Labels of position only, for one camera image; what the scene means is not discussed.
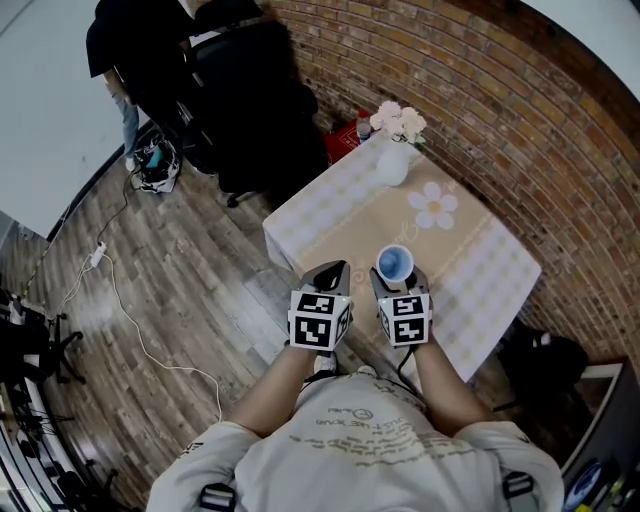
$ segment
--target checkered tablecloth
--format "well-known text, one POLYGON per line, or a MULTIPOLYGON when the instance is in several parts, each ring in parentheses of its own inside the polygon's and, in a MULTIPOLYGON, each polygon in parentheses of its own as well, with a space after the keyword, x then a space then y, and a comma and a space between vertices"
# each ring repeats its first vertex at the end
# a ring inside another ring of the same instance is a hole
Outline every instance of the checkered tablecloth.
POLYGON ((347 260, 353 325, 385 350, 368 271, 382 247, 405 245, 429 279, 434 332, 467 380, 520 310, 540 266, 493 214, 412 146, 403 146, 407 180, 381 184, 375 166, 389 144, 397 143, 372 137, 270 215, 263 224, 269 256, 300 275, 347 260))

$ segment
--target extension cord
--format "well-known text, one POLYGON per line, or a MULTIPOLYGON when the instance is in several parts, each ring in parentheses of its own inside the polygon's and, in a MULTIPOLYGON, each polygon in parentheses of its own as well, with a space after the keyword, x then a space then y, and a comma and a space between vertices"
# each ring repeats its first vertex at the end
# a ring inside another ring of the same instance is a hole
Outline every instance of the extension cord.
POLYGON ((62 308, 65 306, 65 304, 67 302, 69 302, 71 299, 73 299, 78 291, 80 290, 80 284, 82 283, 82 278, 84 277, 84 275, 89 272, 90 270, 96 268, 98 266, 98 264, 100 263, 100 261, 102 261, 103 258, 106 258, 107 260, 109 260, 109 263, 111 263, 111 283, 113 285, 113 291, 116 294, 116 297, 118 299, 118 306, 120 306, 120 309, 122 310, 122 312, 124 313, 124 315, 127 317, 127 319, 129 320, 129 322, 131 322, 135 328, 136 331, 138 332, 138 340, 140 341, 140 346, 142 347, 142 351, 144 352, 144 355, 147 356, 149 359, 151 359, 154 363, 156 363, 158 366, 160 366, 161 368, 164 368, 165 370, 183 370, 183 371, 188 371, 188 372, 196 372, 199 373, 201 375, 204 375, 205 377, 211 379, 214 384, 216 385, 216 401, 218 403, 218 423, 222 421, 222 406, 220 405, 220 385, 218 384, 218 381, 212 377, 211 375, 209 375, 208 373, 199 370, 198 368, 185 368, 182 366, 167 366, 163 363, 161 363, 160 361, 158 361, 155 357, 153 357, 151 354, 149 354, 149 352, 147 352, 147 348, 145 347, 144 344, 144 340, 142 339, 142 331, 140 330, 140 325, 138 324, 138 322, 136 322, 133 318, 131 318, 131 316, 129 316, 129 313, 127 313, 127 311, 124 309, 124 306, 122 304, 122 299, 120 298, 120 293, 118 292, 118 288, 116 286, 116 275, 115 275, 115 267, 113 264, 113 260, 109 257, 108 254, 105 254, 107 250, 107 246, 104 242, 100 242, 100 244, 98 244, 98 247, 96 248, 95 251, 93 251, 93 253, 89 254, 83 264, 82 264, 82 268, 80 269, 80 273, 78 274, 78 278, 76 279, 75 284, 73 285, 73 287, 71 288, 71 290, 69 290, 69 292, 67 293, 67 295, 65 295, 62 304, 60 304, 60 307, 58 308, 58 312, 56 313, 56 316, 60 314, 60 312, 62 311, 62 308), (86 268, 87 265, 87 261, 89 261, 90 263, 90 267, 86 268))

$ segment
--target backpack strap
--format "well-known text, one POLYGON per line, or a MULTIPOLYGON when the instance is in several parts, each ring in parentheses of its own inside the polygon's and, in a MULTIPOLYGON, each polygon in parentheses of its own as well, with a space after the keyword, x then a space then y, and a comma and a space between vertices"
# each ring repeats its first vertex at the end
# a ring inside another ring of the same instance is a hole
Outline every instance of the backpack strap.
POLYGON ((200 492, 200 508, 219 512, 233 512, 236 508, 236 493, 225 484, 205 485, 202 488, 202 492, 200 492))
POLYGON ((502 480, 502 494, 514 512, 537 512, 538 502, 533 495, 533 478, 520 471, 511 471, 502 480))

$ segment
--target white cup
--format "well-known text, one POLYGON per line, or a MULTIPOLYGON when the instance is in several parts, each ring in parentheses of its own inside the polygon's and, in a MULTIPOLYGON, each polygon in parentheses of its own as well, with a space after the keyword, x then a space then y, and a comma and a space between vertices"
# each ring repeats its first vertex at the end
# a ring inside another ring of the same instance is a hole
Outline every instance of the white cup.
POLYGON ((403 283, 413 272, 413 254, 404 245, 387 245, 378 253, 376 269, 388 283, 403 283))

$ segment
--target white vase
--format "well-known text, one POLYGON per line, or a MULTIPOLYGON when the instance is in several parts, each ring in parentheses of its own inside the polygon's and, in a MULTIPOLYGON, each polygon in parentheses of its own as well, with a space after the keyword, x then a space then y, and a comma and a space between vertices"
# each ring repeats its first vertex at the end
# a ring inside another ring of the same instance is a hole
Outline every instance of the white vase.
POLYGON ((387 147, 376 164, 378 178, 383 184, 397 187, 405 180, 409 173, 409 160, 411 159, 408 149, 406 142, 387 141, 387 147))

